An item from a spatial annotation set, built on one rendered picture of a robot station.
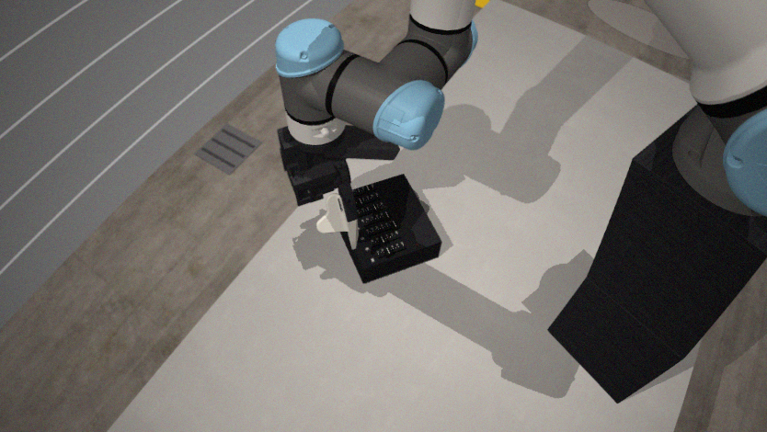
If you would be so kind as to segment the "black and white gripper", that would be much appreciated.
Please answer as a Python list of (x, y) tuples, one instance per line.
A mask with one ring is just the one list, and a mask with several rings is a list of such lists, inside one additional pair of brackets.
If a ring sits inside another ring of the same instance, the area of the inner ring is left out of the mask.
[(326, 198), (327, 211), (317, 222), (316, 228), (320, 233), (348, 232), (351, 249), (356, 249), (359, 237), (358, 215), (347, 158), (325, 156), (326, 152), (335, 149), (343, 141), (345, 129), (334, 141), (319, 145), (295, 141), (288, 126), (277, 129), (277, 132), (284, 171), (289, 172), (298, 207), (323, 199), (323, 194), (338, 188), (338, 193), (332, 193)]

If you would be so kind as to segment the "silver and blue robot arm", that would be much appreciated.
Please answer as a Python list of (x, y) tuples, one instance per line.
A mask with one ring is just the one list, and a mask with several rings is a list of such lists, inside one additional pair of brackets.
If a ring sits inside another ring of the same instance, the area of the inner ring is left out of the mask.
[[(693, 63), (700, 107), (678, 130), (675, 165), (715, 205), (767, 217), (767, 0), (644, 1)], [(326, 20), (291, 23), (275, 44), (291, 136), (319, 145), (345, 129), (330, 158), (394, 160), (399, 146), (423, 147), (441, 90), (477, 44), (474, 10), (475, 0), (411, 0), (406, 36), (378, 63), (344, 50)]]

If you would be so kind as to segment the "black fader panel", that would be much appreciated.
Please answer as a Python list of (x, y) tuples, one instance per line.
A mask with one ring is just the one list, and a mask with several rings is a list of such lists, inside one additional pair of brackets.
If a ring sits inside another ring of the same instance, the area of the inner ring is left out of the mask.
[(356, 249), (351, 249), (348, 232), (340, 233), (362, 283), (439, 256), (441, 239), (404, 174), (352, 191)]

